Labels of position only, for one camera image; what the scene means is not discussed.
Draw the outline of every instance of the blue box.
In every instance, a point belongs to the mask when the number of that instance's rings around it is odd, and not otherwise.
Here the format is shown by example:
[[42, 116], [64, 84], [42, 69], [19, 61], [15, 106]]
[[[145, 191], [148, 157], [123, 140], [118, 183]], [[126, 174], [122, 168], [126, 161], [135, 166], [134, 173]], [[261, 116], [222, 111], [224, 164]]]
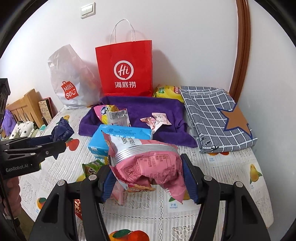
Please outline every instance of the blue box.
[[152, 130], [148, 128], [100, 125], [89, 142], [89, 150], [96, 158], [108, 156], [109, 147], [105, 142], [102, 131], [116, 137], [151, 140]]

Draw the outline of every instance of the white plastic bag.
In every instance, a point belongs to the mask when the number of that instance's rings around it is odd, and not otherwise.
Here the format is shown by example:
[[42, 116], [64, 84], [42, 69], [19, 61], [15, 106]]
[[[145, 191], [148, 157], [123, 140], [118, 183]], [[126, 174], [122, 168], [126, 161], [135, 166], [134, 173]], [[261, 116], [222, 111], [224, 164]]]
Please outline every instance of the white plastic bag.
[[101, 83], [88, 69], [71, 45], [55, 51], [48, 59], [54, 92], [66, 109], [77, 109], [99, 102]]

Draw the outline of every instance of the wooden headboard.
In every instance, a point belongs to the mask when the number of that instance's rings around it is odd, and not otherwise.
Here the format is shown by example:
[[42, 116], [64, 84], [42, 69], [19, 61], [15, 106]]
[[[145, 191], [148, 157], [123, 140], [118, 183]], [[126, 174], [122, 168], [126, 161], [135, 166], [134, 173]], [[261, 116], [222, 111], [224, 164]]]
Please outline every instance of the wooden headboard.
[[23, 98], [6, 106], [15, 117], [16, 121], [33, 121], [40, 128], [44, 122], [38, 105], [41, 99], [37, 97], [35, 89], [30, 90]]

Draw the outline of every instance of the green snack package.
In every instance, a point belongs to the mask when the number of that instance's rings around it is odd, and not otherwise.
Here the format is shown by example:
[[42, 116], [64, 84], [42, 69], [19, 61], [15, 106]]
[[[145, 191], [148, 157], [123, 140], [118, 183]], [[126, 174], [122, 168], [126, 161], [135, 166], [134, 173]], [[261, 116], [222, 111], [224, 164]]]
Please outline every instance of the green snack package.
[[82, 169], [85, 174], [85, 177], [88, 177], [92, 174], [97, 174], [98, 170], [101, 168], [101, 166], [105, 165], [102, 163], [99, 159], [87, 163], [87, 164], [82, 164]]

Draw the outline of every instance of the folded plaid cloth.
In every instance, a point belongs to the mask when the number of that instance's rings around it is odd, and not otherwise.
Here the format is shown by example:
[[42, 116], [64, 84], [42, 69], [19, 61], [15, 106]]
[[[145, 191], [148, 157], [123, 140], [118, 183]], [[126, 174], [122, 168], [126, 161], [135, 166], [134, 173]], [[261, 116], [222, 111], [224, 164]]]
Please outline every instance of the folded plaid cloth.
[[180, 93], [201, 153], [236, 151], [255, 145], [257, 137], [224, 89], [181, 86]]

